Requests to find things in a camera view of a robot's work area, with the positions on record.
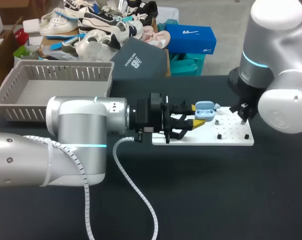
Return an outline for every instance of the white pegboard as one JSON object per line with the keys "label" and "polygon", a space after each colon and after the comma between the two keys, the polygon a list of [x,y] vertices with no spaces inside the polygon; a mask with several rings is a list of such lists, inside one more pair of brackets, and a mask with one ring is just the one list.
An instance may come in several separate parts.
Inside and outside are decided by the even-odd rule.
{"label": "white pegboard", "polygon": [[[166,144],[163,134],[153,133],[153,145],[173,145],[173,146],[252,146],[254,138],[252,136],[249,122],[242,124],[241,118],[237,113],[232,113],[230,107],[221,107],[216,111],[213,121],[206,122],[204,125],[188,131],[183,139],[170,139]],[[171,115],[174,118],[180,118],[181,115]],[[194,119],[195,116],[188,116],[186,119]]]}

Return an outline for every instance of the yellow part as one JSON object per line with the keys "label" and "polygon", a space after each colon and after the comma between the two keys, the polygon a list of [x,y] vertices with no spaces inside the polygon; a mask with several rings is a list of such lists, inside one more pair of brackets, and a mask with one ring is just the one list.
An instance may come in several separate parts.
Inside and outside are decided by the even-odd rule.
{"label": "yellow part", "polygon": [[206,123],[206,120],[200,120],[200,119],[194,119],[193,120],[193,128],[192,130],[201,127],[202,125],[204,125]]}

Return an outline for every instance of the screw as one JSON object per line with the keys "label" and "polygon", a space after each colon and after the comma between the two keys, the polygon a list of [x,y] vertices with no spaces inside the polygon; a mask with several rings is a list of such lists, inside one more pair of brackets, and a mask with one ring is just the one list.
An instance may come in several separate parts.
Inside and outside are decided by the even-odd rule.
{"label": "screw", "polygon": [[7,162],[8,164],[12,163],[12,162],[13,162],[13,158],[12,158],[12,157],[8,157],[8,158],[6,159],[6,162]]}

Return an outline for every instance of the gray plastic basket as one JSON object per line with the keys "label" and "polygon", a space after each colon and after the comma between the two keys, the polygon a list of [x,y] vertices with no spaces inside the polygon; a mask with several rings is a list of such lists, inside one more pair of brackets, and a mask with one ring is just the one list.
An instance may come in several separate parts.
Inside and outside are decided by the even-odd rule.
{"label": "gray plastic basket", "polygon": [[8,121],[45,122],[52,97],[108,97],[113,68],[113,62],[21,60],[0,87],[0,113]]}

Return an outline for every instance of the black tabletop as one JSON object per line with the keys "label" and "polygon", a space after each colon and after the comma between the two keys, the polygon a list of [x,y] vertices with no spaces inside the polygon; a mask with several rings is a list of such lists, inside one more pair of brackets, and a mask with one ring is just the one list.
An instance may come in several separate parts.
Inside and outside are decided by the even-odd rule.
{"label": "black tabletop", "polygon": [[[134,104],[150,92],[172,103],[237,101],[226,76],[123,80],[111,96]],[[254,146],[153,146],[146,134],[119,146],[157,214],[158,240],[302,240],[302,133],[277,132],[259,116],[251,129]],[[0,132],[50,136],[43,124],[1,118]],[[108,138],[105,180],[90,188],[92,231],[96,240],[150,240],[151,214],[112,157],[118,139]],[[82,187],[0,188],[0,240],[86,240],[84,203]]]}

